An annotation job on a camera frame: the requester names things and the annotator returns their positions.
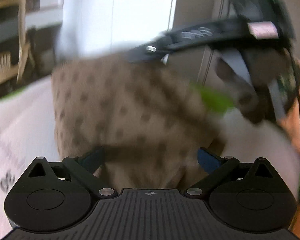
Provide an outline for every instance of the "silver rivet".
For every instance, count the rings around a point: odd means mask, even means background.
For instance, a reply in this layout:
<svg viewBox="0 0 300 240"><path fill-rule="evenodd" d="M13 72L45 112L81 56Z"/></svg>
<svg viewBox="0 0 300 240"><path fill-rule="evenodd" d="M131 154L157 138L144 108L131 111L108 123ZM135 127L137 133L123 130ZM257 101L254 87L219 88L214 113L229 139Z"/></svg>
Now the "silver rivet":
<svg viewBox="0 0 300 240"><path fill-rule="evenodd" d="M156 52L156 51L157 51L157 48L156 48L156 47L153 47L153 46L148 46L148 47L146 47L146 50L147 50L147 51Z"/></svg>
<svg viewBox="0 0 300 240"><path fill-rule="evenodd" d="M112 194L114 194L114 190L109 187L104 187L101 190L99 190L99 194L101 196L111 196Z"/></svg>
<svg viewBox="0 0 300 240"><path fill-rule="evenodd" d="M197 187L192 187L187 190L187 193L191 196L199 196L202 194L202 190Z"/></svg>

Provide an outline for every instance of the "spotted cloth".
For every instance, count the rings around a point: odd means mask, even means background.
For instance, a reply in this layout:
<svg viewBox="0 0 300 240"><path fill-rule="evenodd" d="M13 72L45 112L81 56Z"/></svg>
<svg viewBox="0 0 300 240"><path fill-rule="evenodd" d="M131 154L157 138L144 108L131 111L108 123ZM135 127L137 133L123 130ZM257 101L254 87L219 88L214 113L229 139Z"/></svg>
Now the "spotted cloth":
<svg viewBox="0 0 300 240"><path fill-rule="evenodd" d="M103 146L95 175L118 191L184 189L206 175L196 153L215 144L217 125L161 62L129 64L120 53L73 61L53 72L52 91L60 156Z"/></svg>

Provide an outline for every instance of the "triangular cutout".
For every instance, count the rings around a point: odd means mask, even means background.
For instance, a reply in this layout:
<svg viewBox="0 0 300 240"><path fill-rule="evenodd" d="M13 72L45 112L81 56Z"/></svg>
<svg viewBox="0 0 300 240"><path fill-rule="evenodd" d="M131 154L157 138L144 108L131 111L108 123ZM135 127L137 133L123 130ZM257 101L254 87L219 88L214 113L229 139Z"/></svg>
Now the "triangular cutout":
<svg viewBox="0 0 300 240"><path fill-rule="evenodd" d="M46 173L41 163L37 163L29 174L29 178L45 176Z"/></svg>
<svg viewBox="0 0 300 240"><path fill-rule="evenodd" d="M255 175L258 177L273 178L271 172L264 164L260 164L258 166L258 170L256 171Z"/></svg>

